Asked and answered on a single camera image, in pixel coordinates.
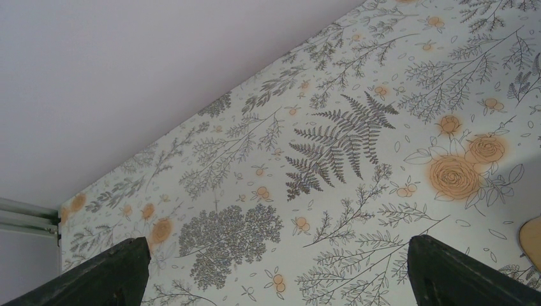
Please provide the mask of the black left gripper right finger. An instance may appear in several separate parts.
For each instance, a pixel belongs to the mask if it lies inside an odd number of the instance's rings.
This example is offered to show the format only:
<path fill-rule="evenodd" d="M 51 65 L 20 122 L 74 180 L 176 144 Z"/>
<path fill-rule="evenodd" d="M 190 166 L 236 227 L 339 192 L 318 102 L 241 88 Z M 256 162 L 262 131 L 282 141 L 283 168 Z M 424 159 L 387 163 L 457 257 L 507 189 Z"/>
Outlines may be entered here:
<path fill-rule="evenodd" d="M 417 305 L 540 305 L 540 292 L 429 236 L 410 238 L 408 278 Z"/>

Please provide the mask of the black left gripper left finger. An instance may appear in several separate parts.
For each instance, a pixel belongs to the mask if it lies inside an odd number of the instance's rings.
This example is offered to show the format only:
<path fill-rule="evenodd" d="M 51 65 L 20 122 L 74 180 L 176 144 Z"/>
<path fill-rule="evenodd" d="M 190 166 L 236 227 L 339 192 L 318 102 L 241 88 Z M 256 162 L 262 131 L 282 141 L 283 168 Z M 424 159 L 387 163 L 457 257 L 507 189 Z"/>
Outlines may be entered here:
<path fill-rule="evenodd" d="M 149 279 L 147 239 L 128 238 L 6 305 L 141 305 Z"/>

